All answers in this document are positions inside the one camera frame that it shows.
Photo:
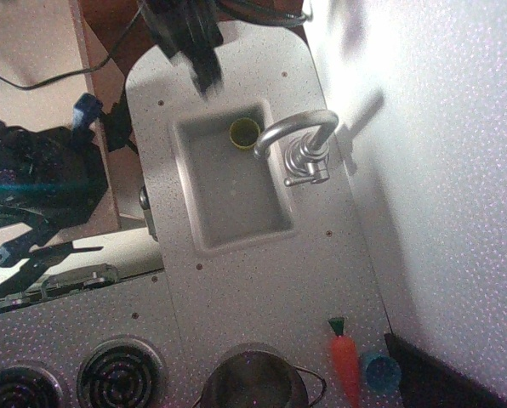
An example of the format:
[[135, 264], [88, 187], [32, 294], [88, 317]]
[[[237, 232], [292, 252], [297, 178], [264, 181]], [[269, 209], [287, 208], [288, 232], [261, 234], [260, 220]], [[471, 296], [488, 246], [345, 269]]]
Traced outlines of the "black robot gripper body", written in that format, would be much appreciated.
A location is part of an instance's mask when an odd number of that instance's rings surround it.
[[168, 60], [179, 54], [189, 62], [191, 80], [201, 96], [222, 83], [215, 49], [224, 42], [214, 1], [139, 1], [153, 42]]

